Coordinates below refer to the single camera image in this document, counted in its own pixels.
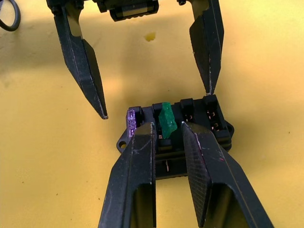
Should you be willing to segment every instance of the yellow surface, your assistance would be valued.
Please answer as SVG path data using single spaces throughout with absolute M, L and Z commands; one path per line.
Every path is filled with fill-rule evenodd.
M 204 95 L 190 4 L 161 0 L 156 15 L 114 23 L 86 2 L 81 26 L 102 74 L 104 121 L 64 64 L 46 2 L 18 3 L 19 30 L 0 29 L 0 227 L 96 228 L 127 108 Z M 216 94 L 236 129 L 230 154 L 276 228 L 304 227 L 304 1 L 220 4 Z M 187 178 L 157 181 L 157 224 L 197 227 Z

